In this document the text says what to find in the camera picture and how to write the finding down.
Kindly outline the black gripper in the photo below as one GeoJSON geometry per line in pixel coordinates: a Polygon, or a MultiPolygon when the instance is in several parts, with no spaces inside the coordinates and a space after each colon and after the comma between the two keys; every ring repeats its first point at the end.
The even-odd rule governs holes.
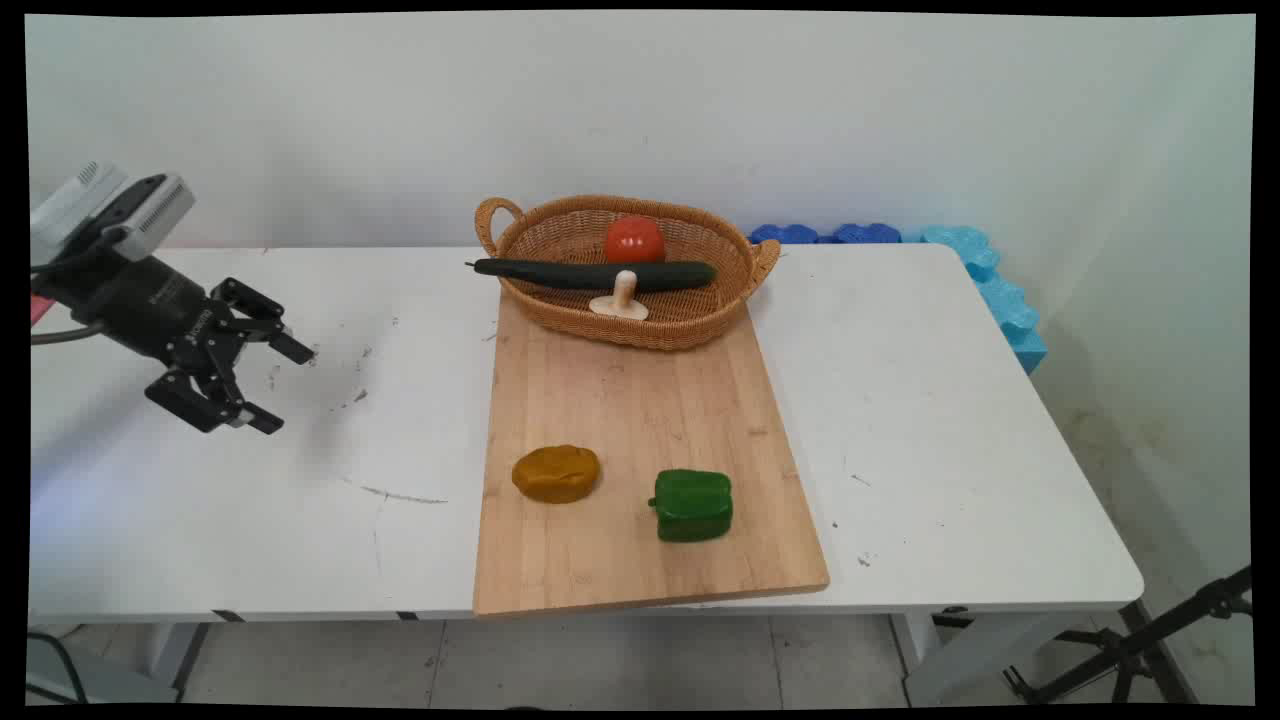
{"type": "Polygon", "coordinates": [[[101,252],[79,268],[36,275],[35,292],[68,307],[78,328],[33,334],[33,346],[104,336],[160,363],[164,373],[145,396],[202,433],[252,427],[270,436],[284,427],[244,400],[236,364],[247,345],[266,343],[298,365],[315,359],[275,300],[234,278],[205,290],[156,258],[129,263],[101,252]]]}

